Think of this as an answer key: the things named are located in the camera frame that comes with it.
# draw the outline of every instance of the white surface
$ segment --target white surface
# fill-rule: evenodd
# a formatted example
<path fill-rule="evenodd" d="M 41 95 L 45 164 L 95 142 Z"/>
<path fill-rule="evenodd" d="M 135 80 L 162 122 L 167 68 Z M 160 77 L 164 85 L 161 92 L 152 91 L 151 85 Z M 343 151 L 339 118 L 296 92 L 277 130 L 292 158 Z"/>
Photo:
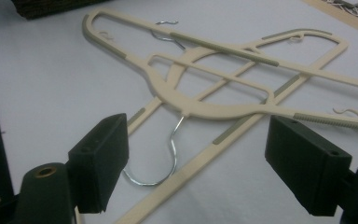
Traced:
<path fill-rule="evenodd" d="M 139 70 L 83 36 L 82 19 L 94 7 L 26 21 L 10 1 L 0 0 L 0 122 L 16 192 L 28 170 L 47 162 L 66 162 L 67 151 L 99 120 L 122 112 L 130 117 L 152 99 Z M 350 42 L 349 49 L 325 69 L 358 78 L 358 32 L 301 1 L 117 0 L 98 7 L 111 7 L 146 21 L 178 20 L 175 29 L 226 43 L 245 43 L 296 28 L 325 30 Z M 176 55 L 181 52 L 174 44 L 154 40 L 148 33 L 132 35 L 132 30 L 121 25 L 112 29 L 114 41 L 141 56 L 158 50 Z M 306 48 L 300 47 L 301 53 L 293 43 L 265 51 L 307 64 L 331 47 L 319 40 L 303 44 Z M 206 63 L 226 69 L 215 61 Z M 231 63 L 223 60 L 221 64 Z M 273 77 L 268 77 L 268 72 L 269 68 L 260 67 L 249 78 L 276 88 L 291 76 L 270 72 Z M 187 83 L 181 90 L 202 87 L 196 79 Z M 321 79 L 306 85 L 284 105 L 324 112 L 331 112 L 332 107 L 358 109 L 358 89 Z M 143 180 L 158 179 L 168 172 L 170 154 L 166 148 L 177 120 L 177 113 L 163 107 L 131 136 L 129 165 Z M 230 123 L 187 120 L 175 137 L 179 167 Z M 265 117 L 145 223 L 338 223 L 339 210 L 335 217 L 310 216 L 265 161 L 268 124 L 269 117 Z M 358 131 L 307 125 L 351 153 L 351 168 L 357 169 Z M 113 223 L 151 190 L 135 187 L 122 176 L 107 212 L 85 215 L 86 223 Z"/>

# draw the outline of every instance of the hole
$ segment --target hole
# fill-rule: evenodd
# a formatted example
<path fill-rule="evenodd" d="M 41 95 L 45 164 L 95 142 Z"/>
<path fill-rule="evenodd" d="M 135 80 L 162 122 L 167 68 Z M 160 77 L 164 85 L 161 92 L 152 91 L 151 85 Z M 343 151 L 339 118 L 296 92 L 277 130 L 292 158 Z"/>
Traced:
<path fill-rule="evenodd" d="M 339 156 L 339 153 L 336 152 L 336 151 L 330 151 L 330 154 L 333 155 L 333 156 Z"/>
<path fill-rule="evenodd" d="M 54 173 L 56 173 L 57 168 L 55 167 L 44 167 L 42 169 L 40 169 L 37 173 L 36 173 L 36 178 L 44 178 L 50 175 L 53 175 Z"/>

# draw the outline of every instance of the hanger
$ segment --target hanger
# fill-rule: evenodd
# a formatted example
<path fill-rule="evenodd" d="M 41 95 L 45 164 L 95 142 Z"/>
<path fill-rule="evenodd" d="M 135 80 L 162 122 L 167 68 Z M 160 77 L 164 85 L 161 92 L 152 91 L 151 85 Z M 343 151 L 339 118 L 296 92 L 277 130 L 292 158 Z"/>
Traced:
<path fill-rule="evenodd" d="M 320 31 L 309 31 L 309 30 L 294 30 L 289 32 L 284 32 L 276 34 L 275 36 L 269 39 L 260 39 L 253 41 L 248 44 L 241 45 L 241 49 L 255 49 L 256 47 L 261 47 L 269 43 L 278 42 L 284 39 L 290 39 L 293 36 L 298 34 L 303 35 L 316 35 L 318 36 Z M 322 68 L 332 60 L 334 60 L 339 54 L 341 54 L 347 47 L 348 42 L 339 38 L 335 35 L 325 36 L 324 38 L 329 39 L 337 45 L 325 53 L 324 56 L 319 58 L 314 62 L 311 67 Z M 191 61 L 196 61 L 202 57 L 206 57 L 216 53 L 216 51 L 211 49 L 188 49 L 186 51 L 187 57 Z M 170 74 L 175 74 L 176 76 L 180 75 L 177 72 L 184 72 L 185 67 L 182 67 L 179 70 L 176 70 L 177 64 L 173 64 L 170 70 Z M 274 94 L 276 97 L 277 104 L 289 96 L 292 92 L 302 86 L 307 80 L 310 79 L 310 76 L 304 74 L 298 74 L 288 80 L 283 84 L 279 89 L 277 89 Z M 224 79 L 220 80 L 219 83 L 224 85 L 226 81 Z M 200 154 L 195 156 L 187 164 L 185 164 L 180 170 L 176 171 L 171 177 L 165 180 L 163 183 L 158 185 L 153 192 L 149 193 L 144 197 L 140 202 L 133 206 L 125 215 L 123 215 L 117 224 L 132 224 L 132 223 L 141 223 L 145 218 L 152 214 L 160 205 L 167 201 L 175 192 L 177 192 L 182 186 L 184 186 L 190 179 L 195 177 L 202 169 L 204 169 L 209 163 L 214 159 L 219 157 L 224 151 L 226 151 L 231 144 L 243 136 L 247 131 L 249 131 L 253 125 L 257 124 L 264 117 L 263 114 L 253 114 L 250 116 L 245 116 L 241 119 L 238 119 L 231 127 L 226 129 L 222 134 L 217 136 L 210 145 L 201 151 Z"/>
<path fill-rule="evenodd" d="M 106 40 L 106 38 L 103 38 L 95 29 L 93 29 L 92 22 L 96 18 L 102 15 L 113 19 L 117 19 L 119 21 L 128 22 L 130 24 L 145 28 L 147 30 L 152 30 L 160 34 L 170 36 L 175 40 L 187 41 L 192 44 L 205 47 L 206 49 L 213 49 L 218 52 L 242 57 L 251 60 L 254 63 L 263 63 L 270 66 L 282 67 L 289 70 L 294 70 L 304 74 L 305 76 L 322 77 L 322 78 L 333 80 L 335 82 L 341 82 L 356 87 L 358 87 L 358 79 L 352 77 L 344 77 L 332 72 L 315 69 L 310 66 L 304 66 L 297 63 L 287 62 L 281 59 L 270 57 L 265 54 L 260 54 L 259 52 L 239 49 L 233 45 L 220 44 L 213 41 L 206 41 L 191 35 L 186 35 L 176 32 L 166 27 L 161 27 L 156 24 L 149 23 L 147 21 L 141 21 L 139 19 L 119 13 L 114 10 L 98 8 L 92 11 L 90 14 L 86 15 L 85 19 L 83 20 L 83 30 L 85 35 L 87 35 L 88 37 L 90 37 L 92 40 L 96 41 L 103 47 L 111 50 L 118 57 L 144 70 L 147 74 L 148 81 L 150 82 L 151 87 L 156 92 L 156 95 L 159 98 L 159 100 L 179 110 L 183 117 L 187 118 L 190 116 L 194 116 L 203 119 L 237 119 L 254 113 L 268 113 L 268 114 L 284 116 L 291 119 L 303 119 L 306 121 L 313 121 L 313 122 L 358 129 L 358 118 L 351 118 L 351 117 L 339 116 L 339 115 L 329 115 L 325 113 L 316 113 L 316 112 L 296 110 L 292 108 L 277 106 L 275 103 L 276 99 L 273 95 L 273 91 L 270 88 L 242 78 L 238 78 L 232 75 L 228 75 L 216 71 L 206 66 L 189 62 L 186 56 L 175 58 L 167 54 L 156 53 L 150 55 L 147 59 L 141 59 L 135 54 L 125 51 L 124 49 L 119 47 L 116 43 Z M 327 32 L 318 32 L 315 35 L 320 37 L 329 37 L 331 34 Z M 264 39 L 269 40 L 272 37 L 274 36 L 266 36 L 264 37 Z M 296 35 L 296 37 L 303 38 L 304 34 Z M 178 80 L 174 81 L 175 82 L 174 85 L 170 84 L 169 80 L 165 81 L 159 75 L 158 71 L 149 65 L 150 62 L 152 62 L 156 58 L 163 58 L 166 60 L 170 60 L 175 64 L 180 64 L 185 67 L 196 68 L 200 71 L 211 73 L 223 79 L 238 82 L 248 88 L 254 88 L 264 91 L 268 95 L 268 98 L 266 99 L 266 102 L 263 105 L 216 105 L 216 104 L 204 103 L 194 98 L 189 98 L 175 89 Z"/>
<path fill-rule="evenodd" d="M 86 16 L 84 25 L 87 25 L 87 21 L 90 18 L 95 18 L 97 14 L 90 13 L 90 16 Z M 150 24 L 140 23 L 146 29 L 150 29 Z M 340 39 L 339 37 L 329 34 L 327 32 L 310 30 L 310 29 L 301 29 L 301 30 L 294 30 L 289 32 L 284 32 L 277 35 L 271 35 L 263 37 L 260 40 L 254 41 L 249 44 L 241 45 L 241 46 L 230 46 L 231 48 L 236 48 L 237 50 L 240 49 L 248 49 L 252 50 L 253 52 L 257 52 L 257 47 L 266 45 L 268 43 L 277 42 L 287 38 L 299 38 L 302 39 L 304 35 L 316 35 L 322 38 L 326 38 L 338 43 L 337 47 L 333 50 L 330 50 L 326 53 L 322 58 L 317 60 L 313 63 L 309 69 L 310 70 L 317 70 L 319 71 L 326 63 L 333 60 L 335 57 L 338 56 L 347 46 L 348 43 L 346 41 Z M 111 49 L 117 55 L 121 55 L 123 59 L 128 60 L 128 54 L 123 53 L 120 49 L 117 50 L 116 48 Z M 189 62 L 195 62 L 196 60 L 217 53 L 219 49 L 207 49 L 205 47 L 197 47 L 193 49 L 188 49 L 184 55 L 175 59 L 174 64 L 172 65 L 170 72 L 167 77 L 167 85 L 172 85 L 172 88 L 176 87 L 177 82 L 183 72 L 186 70 L 187 65 Z M 129 61 L 136 62 L 137 58 L 129 58 Z M 149 61 L 140 60 L 137 65 L 148 66 Z M 252 67 L 256 62 L 247 63 L 245 66 L 248 68 L 242 68 L 244 70 L 249 69 Z M 275 104 L 278 104 L 282 99 L 284 99 L 287 95 L 305 83 L 311 75 L 306 73 L 300 73 L 299 75 L 293 77 L 289 80 L 285 85 L 283 85 L 280 89 L 273 92 L 274 98 L 273 101 Z M 215 84 L 215 88 L 217 86 L 223 86 L 227 83 L 227 79 L 222 78 L 218 82 L 219 84 Z M 204 93 L 200 94 L 196 99 L 201 100 L 206 95 L 210 94 L 209 92 L 213 92 L 212 89 L 209 91 L 205 91 Z M 163 104 L 163 101 L 159 98 L 159 96 L 155 97 L 147 106 L 141 109 L 132 119 L 129 121 L 129 132 L 133 132 L 142 122 L 147 119 L 147 117 L 153 113 L 160 105 Z M 205 167 L 209 162 L 211 162 L 214 158 L 216 158 L 220 153 L 222 153 L 229 145 L 231 145 L 236 139 L 238 139 L 243 133 L 245 133 L 249 128 L 255 124 L 258 120 L 260 120 L 263 116 L 261 114 L 254 114 L 250 116 L 243 117 L 238 120 L 236 124 L 234 124 L 231 128 L 226 130 L 222 135 L 216 138 L 208 147 L 206 147 L 197 157 L 195 157 L 192 161 L 186 164 L 180 171 L 173 174 L 170 178 L 164 181 L 161 185 L 159 185 L 151 194 L 146 196 L 141 202 L 135 205 L 126 215 L 124 215 L 117 223 L 139 223 L 143 219 L 145 219 L 149 214 L 151 214 L 160 204 L 162 204 L 165 200 L 167 200 L 171 195 L 173 195 L 179 188 L 181 188 L 186 181 L 191 179 L 197 172 L 199 172 L 203 167 Z"/>

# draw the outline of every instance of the silver wire hook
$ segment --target silver wire hook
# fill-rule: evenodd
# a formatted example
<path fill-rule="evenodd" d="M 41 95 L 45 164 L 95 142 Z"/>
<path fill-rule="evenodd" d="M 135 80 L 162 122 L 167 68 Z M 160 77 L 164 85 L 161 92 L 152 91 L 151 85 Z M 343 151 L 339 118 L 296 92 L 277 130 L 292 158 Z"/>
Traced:
<path fill-rule="evenodd" d="M 179 21 L 159 21 L 159 22 L 156 22 L 156 25 L 161 25 L 161 24 L 171 24 L 171 25 L 175 25 L 179 23 Z M 155 37 L 156 39 L 158 40 L 162 40 L 162 41 L 168 41 L 168 42 L 173 42 L 175 45 L 177 45 L 180 49 L 182 50 L 185 50 L 186 47 L 183 46 L 181 43 L 179 43 L 179 41 L 175 40 L 175 39 L 172 39 L 172 38 L 168 38 L 168 37 L 162 37 L 162 36 L 159 36 L 159 35 L 156 35 L 154 33 L 154 31 L 150 31 L 150 34 L 152 34 L 153 37 Z"/>
<path fill-rule="evenodd" d="M 173 164 L 172 164 L 172 168 L 170 170 L 170 172 L 162 179 L 160 179 L 159 181 L 156 182 L 151 182 L 151 183 L 145 183 L 145 182 L 141 182 L 139 180 L 136 180 L 134 177 L 132 177 L 130 175 L 130 173 L 126 170 L 123 169 L 123 173 L 124 175 L 134 184 L 139 185 L 139 186 L 144 186 L 144 187 L 152 187 L 152 186 L 156 186 L 161 184 L 162 182 L 164 182 L 164 180 L 168 179 L 168 177 L 170 177 L 176 170 L 176 165 L 177 165 L 177 151 L 176 151 L 176 146 L 175 143 L 173 141 L 173 137 L 175 136 L 176 132 L 178 131 L 179 127 L 181 126 L 183 120 L 185 120 L 186 117 L 181 117 L 181 119 L 179 120 L 178 124 L 176 125 L 176 127 L 173 129 L 171 136 L 170 136 L 170 148 L 172 151 L 172 157 L 173 157 Z"/>

